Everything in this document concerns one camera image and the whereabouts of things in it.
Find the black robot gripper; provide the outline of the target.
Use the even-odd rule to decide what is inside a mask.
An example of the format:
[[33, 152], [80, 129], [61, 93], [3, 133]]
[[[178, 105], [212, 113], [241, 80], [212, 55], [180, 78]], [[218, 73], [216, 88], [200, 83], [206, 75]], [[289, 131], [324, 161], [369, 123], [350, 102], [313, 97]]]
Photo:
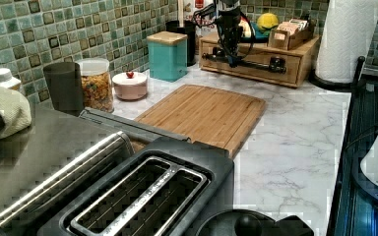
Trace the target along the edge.
[[219, 11], [219, 16], [215, 20], [224, 56], [231, 68], [237, 67], [240, 62], [240, 57], [237, 55], [238, 43], [242, 34], [242, 29], [239, 26], [240, 20], [240, 11]]

